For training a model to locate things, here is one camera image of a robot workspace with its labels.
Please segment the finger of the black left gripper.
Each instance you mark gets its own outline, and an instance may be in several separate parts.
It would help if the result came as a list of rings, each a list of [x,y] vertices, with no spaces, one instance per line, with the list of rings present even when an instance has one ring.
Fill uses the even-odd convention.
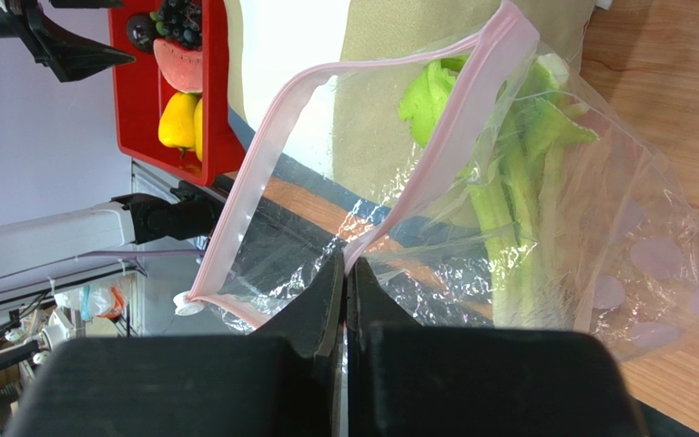
[[[39,5],[24,5],[27,48],[38,64],[49,67],[60,82],[76,82],[135,57],[76,35],[48,18]]]

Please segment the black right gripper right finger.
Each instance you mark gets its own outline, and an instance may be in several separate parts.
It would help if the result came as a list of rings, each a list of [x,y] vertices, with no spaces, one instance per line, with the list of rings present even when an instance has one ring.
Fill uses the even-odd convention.
[[[611,353],[561,330],[424,327],[359,260],[348,277],[352,436],[643,436]]]

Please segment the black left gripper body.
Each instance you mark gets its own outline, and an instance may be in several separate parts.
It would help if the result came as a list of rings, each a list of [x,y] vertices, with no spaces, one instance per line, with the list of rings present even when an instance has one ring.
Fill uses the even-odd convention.
[[[41,62],[41,46],[29,25],[27,13],[41,11],[38,1],[0,1],[0,39],[19,39],[37,63]]]

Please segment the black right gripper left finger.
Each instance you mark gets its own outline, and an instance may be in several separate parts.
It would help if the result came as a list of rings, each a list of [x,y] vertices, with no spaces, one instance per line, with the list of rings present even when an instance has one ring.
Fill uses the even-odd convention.
[[[84,338],[37,371],[9,436],[337,436],[344,260],[246,336]]]

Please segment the watermelon slice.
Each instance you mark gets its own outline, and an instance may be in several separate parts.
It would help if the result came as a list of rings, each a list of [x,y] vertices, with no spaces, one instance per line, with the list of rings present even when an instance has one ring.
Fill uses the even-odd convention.
[[[161,75],[176,91],[190,94],[203,92],[203,53],[188,50],[179,44],[157,39],[154,56]]]

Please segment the yellow mango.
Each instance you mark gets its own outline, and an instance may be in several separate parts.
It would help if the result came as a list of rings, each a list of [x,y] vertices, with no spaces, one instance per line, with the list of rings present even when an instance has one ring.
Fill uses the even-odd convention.
[[[194,137],[195,146],[193,151],[197,159],[202,162],[204,160],[203,150],[203,99],[200,98],[194,111]]]

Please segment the clear zip top bag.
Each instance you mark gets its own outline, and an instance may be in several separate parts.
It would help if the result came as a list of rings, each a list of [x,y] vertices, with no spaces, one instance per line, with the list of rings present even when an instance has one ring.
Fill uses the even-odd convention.
[[[192,287],[260,328],[339,254],[422,324],[574,330],[622,360],[699,335],[699,218],[671,164],[493,1],[372,49],[244,59],[247,155]]]

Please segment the green celery bunch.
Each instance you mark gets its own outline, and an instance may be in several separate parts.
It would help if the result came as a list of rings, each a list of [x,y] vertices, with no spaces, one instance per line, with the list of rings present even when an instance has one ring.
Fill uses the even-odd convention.
[[[494,134],[496,157],[467,196],[483,230],[512,236],[485,243],[491,272],[495,327],[547,328],[562,319],[561,287],[551,245],[567,147],[599,139],[577,123],[589,108],[569,94],[571,70],[558,55],[537,55],[515,101]]]

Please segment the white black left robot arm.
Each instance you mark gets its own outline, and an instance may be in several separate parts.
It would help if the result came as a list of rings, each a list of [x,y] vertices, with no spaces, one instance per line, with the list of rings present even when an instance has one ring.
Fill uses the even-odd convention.
[[[62,82],[86,79],[134,56],[67,31],[37,1],[0,1],[0,38],[18,38],[39,64]],[[145,194],[0,226],[0,279],[74,257],[115,256],[120,247],[170,237],[206,236],[221,203],[184,183],[171,204]]]

